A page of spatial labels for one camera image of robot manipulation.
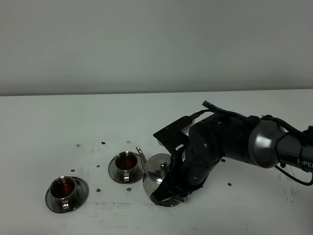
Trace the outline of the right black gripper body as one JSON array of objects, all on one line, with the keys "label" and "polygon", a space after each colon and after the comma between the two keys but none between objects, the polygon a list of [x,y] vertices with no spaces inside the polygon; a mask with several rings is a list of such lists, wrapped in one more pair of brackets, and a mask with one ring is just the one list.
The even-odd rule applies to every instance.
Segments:
[{"label": "right black gripper body", "polygon": [[219,142],[221,126],[218,125],[220,116],[208,116],[194,124],[189,134],[181,132],[181,128],[191,120],[182,117],[154,133],[154,137],[174,155],[179,147],[185,147],[183,157],[183,176],[187,194],[200,189],[211,170],[223,157]]}]

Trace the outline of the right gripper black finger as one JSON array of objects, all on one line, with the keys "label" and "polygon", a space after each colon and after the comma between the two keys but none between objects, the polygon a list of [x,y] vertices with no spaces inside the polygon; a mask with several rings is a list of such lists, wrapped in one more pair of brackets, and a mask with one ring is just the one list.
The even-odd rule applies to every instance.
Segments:
[{"label": "right gripper black finger", "polygon": [[169,172],[160,186],[152,193],[156,205],[178,205],[186,201],[187,192],[183,185],[183,157],[185,147],[181,146],[171,156]]}]

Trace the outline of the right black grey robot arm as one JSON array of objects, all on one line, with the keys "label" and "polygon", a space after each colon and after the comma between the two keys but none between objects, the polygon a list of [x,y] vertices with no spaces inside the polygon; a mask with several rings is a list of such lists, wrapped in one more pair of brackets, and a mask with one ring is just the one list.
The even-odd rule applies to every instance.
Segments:
[{"label": "right black grey robot arm", "polygon": [[154,137],[171,153],[169,172],[150,197],[157,205],[201,188],[223,157],[262,168],[281,164],[313,170],[312,127],[300,132],[269,115],[213,114],[198,123],[184,116]]}]

